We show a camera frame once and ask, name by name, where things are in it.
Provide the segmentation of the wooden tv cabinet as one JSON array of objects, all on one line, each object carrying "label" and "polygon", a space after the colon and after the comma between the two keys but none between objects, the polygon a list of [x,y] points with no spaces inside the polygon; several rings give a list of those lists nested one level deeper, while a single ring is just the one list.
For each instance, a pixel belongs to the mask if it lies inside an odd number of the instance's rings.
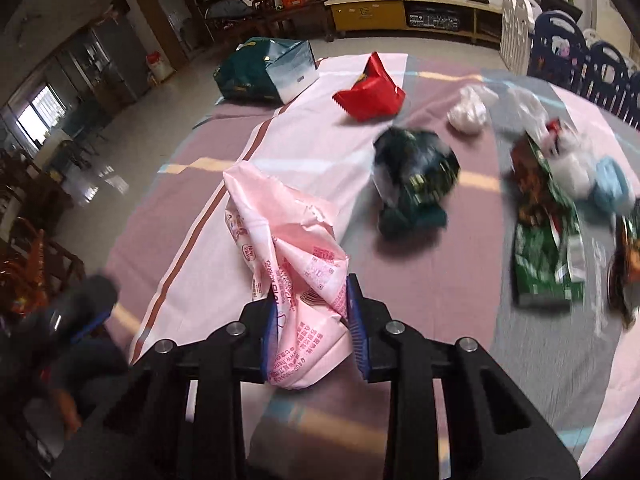
[{"label": "wooden tv cabinet", "polygon": [[400,32],[493,46],[501,41],[501,6],[489,0],[329,0],[326,7],[341,36]]}]

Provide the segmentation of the dark green gift bag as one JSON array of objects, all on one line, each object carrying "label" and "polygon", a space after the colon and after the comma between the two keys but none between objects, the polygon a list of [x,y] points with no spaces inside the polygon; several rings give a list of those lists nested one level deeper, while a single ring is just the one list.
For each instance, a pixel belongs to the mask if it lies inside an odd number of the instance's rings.
[{"label": "dark green gift bag", "polygon": [[307,40],[252,37],[214,71],[226,100],[250,103],[292,102],[319,78]]}]

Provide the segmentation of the green snack wrapper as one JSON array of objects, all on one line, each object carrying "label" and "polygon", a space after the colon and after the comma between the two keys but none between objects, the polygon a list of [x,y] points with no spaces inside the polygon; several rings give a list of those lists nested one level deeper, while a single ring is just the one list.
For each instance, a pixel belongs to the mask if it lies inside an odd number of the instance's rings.
[{"label": "green snack wrapper", "polygon": [[511,150],[518,210],[512,269],[518,306],[568,310],[584,300],[586,260],[574,200],[552,177],[544,153],[527,133]]}]

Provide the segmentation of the white plastic bag wad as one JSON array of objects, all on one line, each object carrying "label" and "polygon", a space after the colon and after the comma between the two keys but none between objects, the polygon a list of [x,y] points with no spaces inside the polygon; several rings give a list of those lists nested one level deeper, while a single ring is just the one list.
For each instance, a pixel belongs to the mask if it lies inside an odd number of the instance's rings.
[{"label": "white plastic bag wad", "polygon": [[508,95],[526,133],[544,155],[554,182],[572,200],[586,200],[597,166],[589,140],[565,120],[551,118],[533,92],[511,88]]}]

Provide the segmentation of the blue white baby fence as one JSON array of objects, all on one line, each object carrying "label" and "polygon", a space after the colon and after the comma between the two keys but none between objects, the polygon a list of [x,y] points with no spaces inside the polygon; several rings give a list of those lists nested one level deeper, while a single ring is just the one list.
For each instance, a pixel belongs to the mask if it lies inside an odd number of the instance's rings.
[{"label": "blue white baby fence", "polygon": [[500,55],[510,72],[542,79],[639,127],[639,66],[592,29],[534,0],[502,0]]}]

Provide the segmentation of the light blue face mask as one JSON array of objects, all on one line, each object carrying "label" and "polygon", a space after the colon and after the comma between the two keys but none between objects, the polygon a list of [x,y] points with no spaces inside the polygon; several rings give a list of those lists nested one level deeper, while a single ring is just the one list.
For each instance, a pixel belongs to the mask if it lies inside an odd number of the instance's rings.
[{"label": "light blue face mask", "polygon": [[606,156],[597,162],[591,198],[607,214],[626,216],[634,208],[636,199],[623,169],[614,158]]}]

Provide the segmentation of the plaid tablecloth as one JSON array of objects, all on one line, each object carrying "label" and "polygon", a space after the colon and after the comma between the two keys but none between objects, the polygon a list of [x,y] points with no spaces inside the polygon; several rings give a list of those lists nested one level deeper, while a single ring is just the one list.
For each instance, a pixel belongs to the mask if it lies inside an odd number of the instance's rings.
[{"label": "plaid tablecloth", "polygon": [[[511,280],[516,193],[508,178],[522,126],[511,88],[535,93],[552,116],[582,132],[596,154],[639,181],[639,133],[573,93],[502,70],[477,70],[406,54],[383,63],[407,101],[404,127],[436,132],[457,155],[459,183],[448,223],[434,233],[386,240],[371,180],[379,124],[352,122],[332,99],[351,86],[364,55],[327,58],[318,81],[280,108],[220,104],[157,171],[107,259],[124,318],[108,331],[130,359],[160,338],[179,344],[234,320],[250,300],[252,274],[228,231],[224,170],[240,159],[337,206],[335,234],[363,292],[427,337],[475,338],[548,420],[590,478],[625,479],[639,457],[639,332],[608,307],[614,228],[580,210],[585,298],[568,310],[521,308]],[[499,101],[479,136],[449,125],[460,90],[484,84]]]}]

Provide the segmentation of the pink plastic bag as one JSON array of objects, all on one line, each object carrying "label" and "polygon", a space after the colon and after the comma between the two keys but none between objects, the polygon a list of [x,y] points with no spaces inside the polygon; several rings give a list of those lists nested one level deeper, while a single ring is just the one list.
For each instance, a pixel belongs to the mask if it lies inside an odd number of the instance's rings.
[{"label": "pink plastic bag", "polygon": [[308,388],[352,352],[347,328],[349,258],[337,243],[338,210],[250,162],[224,172],[226,223],[253,273],[256,299],[276,300],[266,378]]}]

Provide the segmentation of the white tissue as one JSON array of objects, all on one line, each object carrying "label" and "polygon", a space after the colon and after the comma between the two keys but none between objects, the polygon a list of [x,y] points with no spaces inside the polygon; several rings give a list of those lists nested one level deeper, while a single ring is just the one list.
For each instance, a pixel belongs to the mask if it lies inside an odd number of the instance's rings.
[{"label": "white tissue", "polygon": [[489,126],[489,109],[499,101],[495,91],[484,84],[469,84],[459,93],[459,101],[447,113],[449,125],[465,136],[479,136]]}]

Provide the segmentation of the dark green wrapper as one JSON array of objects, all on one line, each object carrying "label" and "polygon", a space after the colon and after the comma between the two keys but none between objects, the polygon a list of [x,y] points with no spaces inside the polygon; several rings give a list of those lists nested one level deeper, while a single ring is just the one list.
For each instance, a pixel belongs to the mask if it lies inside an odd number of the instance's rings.
[{"label": "dark green wrapper", "polygon": [[372,181],[382,200],[378,230],[385,238],[446,228],[442,201],[457,183],[460,164],[433,131],[387,128],[374,141]]}]

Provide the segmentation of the green brown snack pouch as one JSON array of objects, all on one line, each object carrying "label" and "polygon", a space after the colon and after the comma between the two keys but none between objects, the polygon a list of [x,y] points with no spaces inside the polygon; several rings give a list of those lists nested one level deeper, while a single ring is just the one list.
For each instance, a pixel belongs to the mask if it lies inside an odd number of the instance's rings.
[{"label": "green brown snack pouch", "polygon": [[615,219],[615,250],[608,265],[608,307],[618,315],[625,330],[639,315],[639,233],[634,220]]}]

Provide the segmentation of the red paper bag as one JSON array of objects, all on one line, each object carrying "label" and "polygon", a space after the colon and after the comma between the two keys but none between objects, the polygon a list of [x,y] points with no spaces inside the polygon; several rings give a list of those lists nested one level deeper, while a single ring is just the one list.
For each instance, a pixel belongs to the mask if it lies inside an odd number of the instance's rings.
[{"label": "red paper bag", "polygon": [[405,91],[394,83],[384,64],[373,52],[352,88],[334,93],[332,99],[356,122],[396,116],[404,105]]}]

